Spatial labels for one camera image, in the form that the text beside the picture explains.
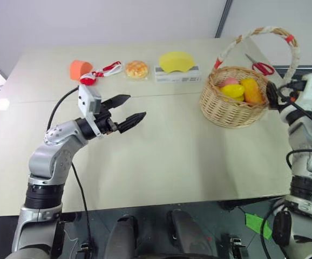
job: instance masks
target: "yellow sponge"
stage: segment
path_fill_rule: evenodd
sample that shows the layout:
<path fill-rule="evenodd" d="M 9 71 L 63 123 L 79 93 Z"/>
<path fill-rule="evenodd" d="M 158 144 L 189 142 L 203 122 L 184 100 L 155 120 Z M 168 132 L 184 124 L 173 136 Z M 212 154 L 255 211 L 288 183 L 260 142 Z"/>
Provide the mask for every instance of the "yellow sponge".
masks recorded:
<path fill-rule="evenodd" d="M 160 67 L 166 72 L 173 71 L 187 72 L 194 66 L 193 57 L 181 51 L 168 52 L 159 59 Z"/>

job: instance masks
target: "toy fruit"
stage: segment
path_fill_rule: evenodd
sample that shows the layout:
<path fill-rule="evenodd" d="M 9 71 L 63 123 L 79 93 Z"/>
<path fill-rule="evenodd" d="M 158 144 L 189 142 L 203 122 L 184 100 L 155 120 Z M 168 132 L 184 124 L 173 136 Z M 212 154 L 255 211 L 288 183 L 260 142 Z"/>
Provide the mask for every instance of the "toy fruit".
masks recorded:
<path fill-rule="evenodd" d="M 223 94 L 231 98 L 240 97 L 245 92 L 245 88 L 242 85 L 238 85 L 238 84 L 226 85 L 222 87 L 220 90 Z"/>
<path fill-rule="evenodd" d="M 239 80 L 237 80 L 236 78 L 233 77 L 229 77 L 227 79 L 225 79 L 220 85 L 219 87 L 224 87 L 226 85 L 238 85 L 239 84 Z"/>
<path fill-rule="evenodd" d="M 160 67 L 166 73 L 173 71 L 187 72 L 194 66 L 193 57 L 182 51 L 168 52 L 159 59 Z"/>
<path fill-rule="evenodd" d="M 243 96 L 239 96 L 239 97 L 236 97 L 234 99 L 237 101 L 244 101 L 245 98 Z"/>
<path fill-rule="evenodd" d="M 253 78 L 246 78 L 240 81 L 245 87 L 245 101 L 248 103 L 263 104 L 263 95 L 260 92 L 257 82 Z"/>

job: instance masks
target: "mango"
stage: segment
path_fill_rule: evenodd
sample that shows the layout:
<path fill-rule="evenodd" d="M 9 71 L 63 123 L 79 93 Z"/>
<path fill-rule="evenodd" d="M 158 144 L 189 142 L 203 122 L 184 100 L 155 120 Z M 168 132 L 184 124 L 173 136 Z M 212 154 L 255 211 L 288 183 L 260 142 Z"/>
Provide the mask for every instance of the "mango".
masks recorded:
<path fill-rule="evenodd" d="M 255 104 L 265 103 L 258 84 L 253 78 L 241 79 L 240 84 L 245 87 L 245 92 L 243 95 L 245 96 L 246 102 Z"/>

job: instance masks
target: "basket handle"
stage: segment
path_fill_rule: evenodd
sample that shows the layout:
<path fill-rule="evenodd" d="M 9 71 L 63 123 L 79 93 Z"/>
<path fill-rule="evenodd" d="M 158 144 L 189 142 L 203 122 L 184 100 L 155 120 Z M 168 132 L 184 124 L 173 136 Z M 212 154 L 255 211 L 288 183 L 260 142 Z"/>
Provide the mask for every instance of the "basket handle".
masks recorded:
<path fill-rule="evenodd" d="M 243 41 L 246 38 L 249 38 L 252 35 L 258 35 L 258 34 L 264 34 L 264 33 L 274 33 L 278 35 L 279 37 L 283 38 L 289 45 L 290 51 L 291 51 L 291 65 L 287 71 L 287 73 L 284 75 L 283 78 L 283 84 L 287 84 L 291 81 L 292 76 L 294 75 L 297 67 L 299 66 L 300 63 L 300 49 L 297 44 L 296 39 L 294 38 L 293 35 L 291 35 L 289 32 L 286 30 L 279 28 L 279 27 L 274 27 L 274 26 L 266 26 L 262 28 L 257 28 L 254 31 L 249 31 L 247 34 L 240 35 L 238 38 L 233 41 L 232 43 L 229 44 L 228 48 L 222 52 L 214 65 L 213 72 L 219 68 L 219 66 L 222 64 L 222 62 L 226 59 L 228 54 L 231 52 L 231 50 L 241 41 Z"/>

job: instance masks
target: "red tape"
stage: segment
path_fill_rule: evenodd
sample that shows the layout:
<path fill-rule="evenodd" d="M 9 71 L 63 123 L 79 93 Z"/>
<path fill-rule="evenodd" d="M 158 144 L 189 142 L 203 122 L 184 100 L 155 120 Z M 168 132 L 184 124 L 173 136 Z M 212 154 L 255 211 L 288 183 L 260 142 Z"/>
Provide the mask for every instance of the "red tape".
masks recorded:
<path fill-rule="evenodd" d="M 219 59 L 216 59 L 216 63 L 214 65 L 214 68 L 218 69 L 219 66 L 223 63 L 223 61 L 219 60 Z"/>
<path fill-rule="evenodd" d="M 287 38 L 285 38 L 285 41 L 287 43 L 291 42 L 292 40 L 294 39 L 294 36 L 293 35 L 289 35 Z"/>

